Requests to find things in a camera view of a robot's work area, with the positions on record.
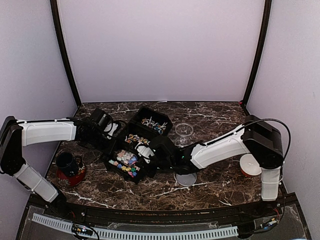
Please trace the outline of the clear plastic jar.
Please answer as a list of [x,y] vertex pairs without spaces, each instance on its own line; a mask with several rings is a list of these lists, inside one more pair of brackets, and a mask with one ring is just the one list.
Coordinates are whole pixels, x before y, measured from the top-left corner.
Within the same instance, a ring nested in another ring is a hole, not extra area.
[[194,133],[194,128],[188,123],[179,123],[175,127],[176,139],[174,141],[175,145],[182,148],[192,144],[192,135]]

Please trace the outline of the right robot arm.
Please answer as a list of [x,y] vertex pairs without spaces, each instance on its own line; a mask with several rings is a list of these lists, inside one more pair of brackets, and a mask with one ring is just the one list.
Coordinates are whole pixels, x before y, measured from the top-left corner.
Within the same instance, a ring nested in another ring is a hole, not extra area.
[[196,173],[226,159],[251,154],[261,168],[261,199],[255,213],[266,217],[275,208],[282,168],[288,154],[283,149],[281,132],[270,125],[275,119],[248,115],[243,124],[207,142],[176,146],[159,135],[149,144],[139,143],[135,150],[146,162],[144,169],[172,170],[178,175]]

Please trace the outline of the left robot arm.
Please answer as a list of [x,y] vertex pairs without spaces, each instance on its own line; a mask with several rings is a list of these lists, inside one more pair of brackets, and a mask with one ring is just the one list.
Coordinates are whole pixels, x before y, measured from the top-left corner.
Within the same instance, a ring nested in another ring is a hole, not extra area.
[[57,187],[35,170],[25,159],[30,146],[58,142],[84,142],[103,151],[120,129],[121,123],[107,116],[94,121],[74,117],[21,120],[7,116],[0,128],[0,172],[16,178],[32,193],[51,204],[51,210],[60,218],[67,218],[70,206],[61,198]]

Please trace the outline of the black bin with small candies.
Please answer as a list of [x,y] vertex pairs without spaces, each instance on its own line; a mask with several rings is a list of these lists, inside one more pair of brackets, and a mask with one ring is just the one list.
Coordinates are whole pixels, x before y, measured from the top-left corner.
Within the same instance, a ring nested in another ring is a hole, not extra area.
[[134,151],[138,144],[149,145],[158,134],[138,125],[128,125],[116,136],[116,150]]

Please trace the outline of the black bin with flower candies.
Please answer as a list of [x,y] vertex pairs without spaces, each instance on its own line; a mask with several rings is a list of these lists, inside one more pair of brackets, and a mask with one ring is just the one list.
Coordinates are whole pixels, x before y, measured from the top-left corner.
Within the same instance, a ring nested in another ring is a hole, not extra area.
[[102,153],[103,163],[108,171],[123,177],[125,181],[138,184],[148,176],[146,161],[140,153],[124,147],[108,148]]

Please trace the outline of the black bin with lollipops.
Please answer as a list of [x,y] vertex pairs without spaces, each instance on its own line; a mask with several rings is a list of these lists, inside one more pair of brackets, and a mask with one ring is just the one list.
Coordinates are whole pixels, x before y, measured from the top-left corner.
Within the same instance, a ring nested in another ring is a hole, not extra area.
[[173,128],[173,123],[167,115],[146,106],[142,106],[129,122],[145,130],[157,132],[161,136],[167,136]]

